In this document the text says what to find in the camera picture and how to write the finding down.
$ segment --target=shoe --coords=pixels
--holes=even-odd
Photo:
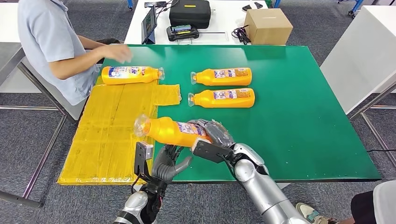
[[[335,218],[329,218],[319,215],[313,207],[305,203],[296,204],[297,211],[310,223],[312,224],[336,224],[337,220]]]

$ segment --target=green tabletop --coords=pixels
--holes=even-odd
[[[278,182],[377,180],[380,175],[307,47],[130,45],[126,65],[164,67],[161,84],[180,84],[179,105],[160,106],[158,117],[175,121],[215,119],[236,142],[248,144]],[[121,66],[105,60],[104,66]],[[190,72],[249,67],[255,91],[252,108],[189,107],[187,94],[229,89],[191,85]],[[162,144],[156,143],[156,153]],[[191,155],[185,149],[179,161]],[[224,163],[194,157],[176,182],[234,181]]]

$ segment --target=orange bottle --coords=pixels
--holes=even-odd
[[[250,88],[232,90],[205,90],[188,94],[188,106],[208,108],[248,108],[255,104],[255,92]]]
[[[206,69],[202,72],[191,72],[191,84],[204,85],[249,85],[252,82],[250,68]]]
[[[144,66],[104,67],[102,70],[104,84],[149,83],[156,79],[165,79],[163,68],[154,69]]]
[[[149,136],[163,144],[192,147],[197,138],[211,140],[205,130],[195,124],[172,121],[170,117],[150,119],[140,115],[134,123],[136,136]]]

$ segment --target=bottle label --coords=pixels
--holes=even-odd
[[[248,76],[247,69],[219,69],[214,71],[215,78]]]
[[[250,97],[249,89],[220,90],[213,92],[214,99],[236,99]]]
[[[110,67],[109,77],[110,78],[131,78],[141,73],[144,75],[146,67]]]
[[[198,125],[176,122],[177,126],[179,126],[179,130],[183,133],[188,134],[199,134],[201,136],[206,136],[205,130]]]

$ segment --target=light blue shirt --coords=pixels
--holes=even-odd
[[[75,58],[86,51],[59,0],[19,0],[18,33],[33,68],[54,85],[71,105],[89,96],[99,68],[94,65],[66,80],[56,78],[49,62]]]

